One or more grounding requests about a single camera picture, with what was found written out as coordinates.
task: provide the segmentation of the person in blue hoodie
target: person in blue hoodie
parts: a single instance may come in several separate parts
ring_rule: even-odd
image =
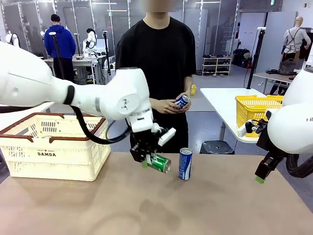
[[[45,49],[48,55],[53,58],[53,67],[56,77],[62,79],[61,68],[57,51],[55,48],[53,36],[50,32],[56,32],[58,45],[61,54],[61,63],[64,68],[64,79],[74,82],[73,62],[72,58],[76,51],[76,44],[70,31],[61,25],[61,19],[57,14],[51,15],[52,26],[45,32]]]

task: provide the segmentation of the shoe rack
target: shoe rack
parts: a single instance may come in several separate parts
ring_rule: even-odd
[[[204,56],[202,58],[202,75],[203,76],[224,76],[229,75],[231,57]]]

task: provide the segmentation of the dark trousers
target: dark trousers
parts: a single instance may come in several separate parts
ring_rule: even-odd
[[[296,53],[284,53],[283,55],[283,59],[282,61],[285,61],[285,60],[289,60],[289,59],[294,59],[295,58],[295,55]],[[278,83],[278,84],[282,84],[284,86],[278,86],[278,85],[274,85],[272,87],[272,90],[270,90],[270,94],[273,95],[275,93],[275,91],[277,91],[277,88],[278,88],[278,94],[279,95],[285,95],[286,91],[287,91],[287,83],[286,82],[280,82],[280,81],[275,81],[275,83]]]
[[[74,68],[72,59],[61,58],[61,64],[63,65],[64,69],[64,79],[74,82]],[[57,78],[63,79],[58,58],[53,58],[53,67],[55,76]]]
[[[179,153],[180,149],[188,148],[188,123],[186,114],[160,114],[154,112],[154,119],[159,126],[167,129],[175,128],[176,134],[157,153]],[[131,136],[131,147],[136,144]]]

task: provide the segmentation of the basket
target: basket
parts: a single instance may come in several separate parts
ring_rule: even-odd
[[[192,85],[191,87],[191,95],[195,95],[197,91],[197,86],[196,85]]]
[[[280,62],[278,73],[280,75],[293,75],[293,71],[294,71],[296,64],[297,63],[294,62],[293,59]]]
[[[237,125],[241,127],[248,120],[260,120],[266,118],[266,109],[277,109],[282,106],[283,96],[268,95],[267,97],[257,97],[256,95],[236,96],[237,100]],[[258,137],[255,132],[246,134],[247,137]]]
[[[104,138],[108,122],[84,115],[88,129]],[[109,145],[89,140],[76,116],[34,113],[0,131],[0,148],[12,177],[94,181]]]

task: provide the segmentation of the blue can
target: blue can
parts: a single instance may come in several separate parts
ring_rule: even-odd
[[[186,94],[183,94],[175,104],[178,104],[180,107],[186,106],[190,102],[190,97]]]
[[[179,173],[182,180],[189,180],[191,173],[192,149],[182,148],[179,156]]]

